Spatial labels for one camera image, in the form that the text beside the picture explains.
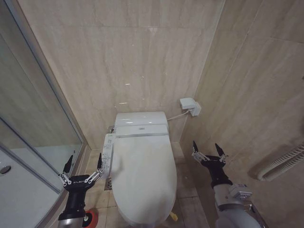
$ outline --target white hose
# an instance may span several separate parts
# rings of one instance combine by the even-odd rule
[[[295,166],[297,163],[299,163],[302,160],[304,160],[304,144],[301,144],[300,146],[293,149],[292,151],[282,155],[278,159],[275,159],[272,163],[270,163],[268,166],[263,168],[257,174],[257,178],[260,181],[271,181],[274,178],[276,178],[277,176],[279,176],[282,173],[284,173],[285,171],[287,171],[288,169]],[[282,167],[279,167],[275,171],[270,172],[281,164],[283,164]]]
[[[180,115],[177,115],[177,116],[175,116],[175,117],[171,117],[171,118],[167,119],[167,121],[173,120],[173,119],[175,119],[175,118],[177,118],[177,117],[180,117],[180,116],[182,116],[182,115],[185,115],[185,114],[187,114],[188,112],[190,112],[189,109],[188,109],[185,113],[183,113],[183,114],[180,114]]]

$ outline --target floor drain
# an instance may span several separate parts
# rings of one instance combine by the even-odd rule
[[[11,166],[8,165],[8,166],[3,167],[3,168],[0,170],[0,173],[1,173],[1,174],[6,174],[6,173],[8,173],[10,170],[11,170]]]
[[[112,178],[111,177],[108,177],[107,179],[105,179],[104,190],[112,190]]]

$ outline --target red object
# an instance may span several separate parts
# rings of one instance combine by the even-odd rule
[[[98,210],[96,209],[90,209],[87,210],[85,213],[88,216],[88,221],[85,222],[85,228],[95,228],[97,226],[98,223]]]

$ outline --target toilet tank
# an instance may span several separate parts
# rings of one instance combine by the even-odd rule
[[[114,132],[117,137],[168,134],[164,112],[118,113]]]

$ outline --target gray robot arm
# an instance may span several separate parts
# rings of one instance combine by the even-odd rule
[[[233,184],[224,173],[225,158],[223,150],[215,144],[219,156],[204,155],[198,151],[193,141],[192,156],[202,166],[208,168],[215,192],[215,202],[218,211],[216,228],[263,228],[252,216],[244,211],[242,200],[251,196],[251,191],[245,184]]]

